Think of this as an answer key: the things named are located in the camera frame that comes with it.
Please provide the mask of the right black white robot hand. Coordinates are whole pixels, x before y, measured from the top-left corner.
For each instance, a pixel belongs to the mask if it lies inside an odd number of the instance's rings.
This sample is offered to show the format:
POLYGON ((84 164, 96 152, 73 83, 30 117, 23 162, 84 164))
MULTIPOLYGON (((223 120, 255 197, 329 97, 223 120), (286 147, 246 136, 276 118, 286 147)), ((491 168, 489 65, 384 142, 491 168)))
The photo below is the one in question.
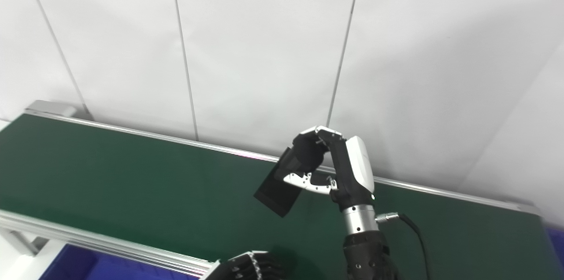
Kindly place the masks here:
POLYGON ((299 133, 278 162, 275 178, 328 195, 344 216, 348 234, 378 231, 372 205, 374 178, 364 141, 324 126, 299 133))

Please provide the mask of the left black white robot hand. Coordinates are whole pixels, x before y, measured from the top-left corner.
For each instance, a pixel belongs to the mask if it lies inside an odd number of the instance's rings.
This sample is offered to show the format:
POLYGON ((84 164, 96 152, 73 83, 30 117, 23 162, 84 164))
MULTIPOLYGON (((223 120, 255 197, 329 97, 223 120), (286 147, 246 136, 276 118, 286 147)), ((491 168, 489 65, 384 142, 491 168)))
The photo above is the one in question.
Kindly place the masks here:
POLYGON ((268 251, 247 251, 217 260, 200 280, 286 280, 286 272, 268 251))

